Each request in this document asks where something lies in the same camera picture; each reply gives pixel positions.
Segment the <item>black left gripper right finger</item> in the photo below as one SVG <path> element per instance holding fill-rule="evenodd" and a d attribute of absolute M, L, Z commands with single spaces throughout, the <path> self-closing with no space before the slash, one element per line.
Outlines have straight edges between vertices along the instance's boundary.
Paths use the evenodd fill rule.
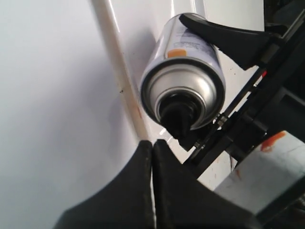
<path fill-rule="evenodd" d="M 202 185 L 164 140 L 152 150 L 152 183 L 159 229 L 260 229 L 249 211 Z"/>

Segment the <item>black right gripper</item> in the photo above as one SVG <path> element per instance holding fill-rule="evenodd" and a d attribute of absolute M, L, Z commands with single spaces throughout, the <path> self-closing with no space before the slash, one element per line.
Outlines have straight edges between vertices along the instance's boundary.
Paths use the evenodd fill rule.
<path fill-rule="evenodd" d="M 305 137 L 305 3 L 296 2 L 299 15 L 289 28 L 274 35 L 256 72 L 208 128 L 201 144 L 185 161 L 193 172 L 203 172 L 226 151 L 241 162 L 272 135 L 291 131 Z"/>

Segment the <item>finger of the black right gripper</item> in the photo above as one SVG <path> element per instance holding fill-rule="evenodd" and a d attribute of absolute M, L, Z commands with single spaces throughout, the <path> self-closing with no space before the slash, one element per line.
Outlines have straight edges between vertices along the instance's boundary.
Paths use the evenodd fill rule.
<path fill-rule="evenodd" d="M 274 35 L 268 32 L 227 27 L 191 13 L 181 14 L 179 21 L 192 33 L 216 46 L 243 70 L 257 65 L 274 40 Z"/>

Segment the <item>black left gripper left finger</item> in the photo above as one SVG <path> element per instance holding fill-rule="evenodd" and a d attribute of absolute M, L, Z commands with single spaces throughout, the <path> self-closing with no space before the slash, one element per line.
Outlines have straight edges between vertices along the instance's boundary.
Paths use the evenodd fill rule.
<path fill-rule="evenodd" d="M 122 171 L 102 190 L 66 210 L 56 229 L 151 229 L 153 146 L 140 141 Z"/>

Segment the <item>white paint-stained robot arm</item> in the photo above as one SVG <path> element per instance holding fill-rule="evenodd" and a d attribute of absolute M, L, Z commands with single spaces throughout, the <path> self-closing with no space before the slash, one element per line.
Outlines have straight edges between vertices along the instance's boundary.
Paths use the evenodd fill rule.
<path fill-rule="evenodd" d="M 142 139 L 57 229 L 302 229 L 305 14 L 251 31 L 196 13 L 165 24 L 143 72 L 145 113 L 191 155 Z"/>

